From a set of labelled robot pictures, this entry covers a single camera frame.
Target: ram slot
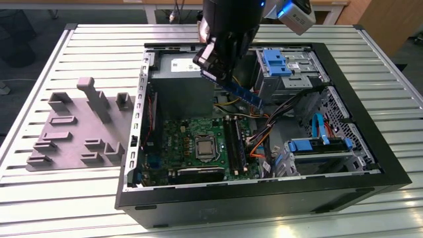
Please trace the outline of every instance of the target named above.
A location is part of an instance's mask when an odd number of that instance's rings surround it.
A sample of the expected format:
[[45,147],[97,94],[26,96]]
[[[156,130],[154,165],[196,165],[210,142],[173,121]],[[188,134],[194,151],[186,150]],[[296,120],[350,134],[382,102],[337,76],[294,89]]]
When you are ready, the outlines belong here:
[[222,130],[229,169],[234,175],[238,175],[245,170],[245,154],[236,119],[229,117],[222,119]]

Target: motherboard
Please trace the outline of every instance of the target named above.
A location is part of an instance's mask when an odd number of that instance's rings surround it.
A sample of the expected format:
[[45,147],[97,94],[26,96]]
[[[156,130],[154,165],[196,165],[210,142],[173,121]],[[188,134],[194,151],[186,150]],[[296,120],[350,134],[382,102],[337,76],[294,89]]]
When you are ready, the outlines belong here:
[[150,185],[256,179],[256,158],[246,158],[244,147],[249,135],[242,117],[164,121],[161,152],[146,155]]

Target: metal table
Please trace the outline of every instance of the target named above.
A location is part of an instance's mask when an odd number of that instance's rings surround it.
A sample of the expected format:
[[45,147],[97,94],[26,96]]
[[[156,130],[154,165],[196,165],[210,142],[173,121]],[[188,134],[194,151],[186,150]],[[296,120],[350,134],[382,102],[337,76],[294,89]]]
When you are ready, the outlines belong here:
[[256,41],[326,44],[413,181],[398,191],[332,214],[146,231],[113,209],[117,167],[26,172],[25,160],[47,117],[50,93],[82,96],[75,79],[90,76],[106,96],[134,95],[142,44],[196,41],[194,25],[78,25],[63,31],[0,148],[0,236],[420,237],[423,100],[365,31],[350,26],[314,26],[298,37],[285,27],[262,25]]

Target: black case frame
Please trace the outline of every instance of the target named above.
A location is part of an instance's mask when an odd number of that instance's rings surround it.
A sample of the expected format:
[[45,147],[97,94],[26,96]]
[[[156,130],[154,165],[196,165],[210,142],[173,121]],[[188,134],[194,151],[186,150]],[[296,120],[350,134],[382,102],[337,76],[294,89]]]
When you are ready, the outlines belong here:
[[[202,46],[201,43],[145,44],[145,48]],[[381,192],[410,183],[381,133],[354,94],[345,76],[321,43],[253,43],[252,47],[310,47],[314,52],[364,142],[380,174],[310,177],[240,185],[122,192],[123,164],[115,209],[123,210],[145,227],[257,219],[273,216],[338,211]]]

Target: cpu socket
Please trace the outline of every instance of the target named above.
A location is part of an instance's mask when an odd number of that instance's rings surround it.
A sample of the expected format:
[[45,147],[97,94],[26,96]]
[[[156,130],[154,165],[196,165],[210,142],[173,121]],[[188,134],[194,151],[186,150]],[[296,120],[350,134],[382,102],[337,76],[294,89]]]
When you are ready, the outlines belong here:
[[196,135],[196,159],[206,163],[216,158],[216,145],[213,135]]

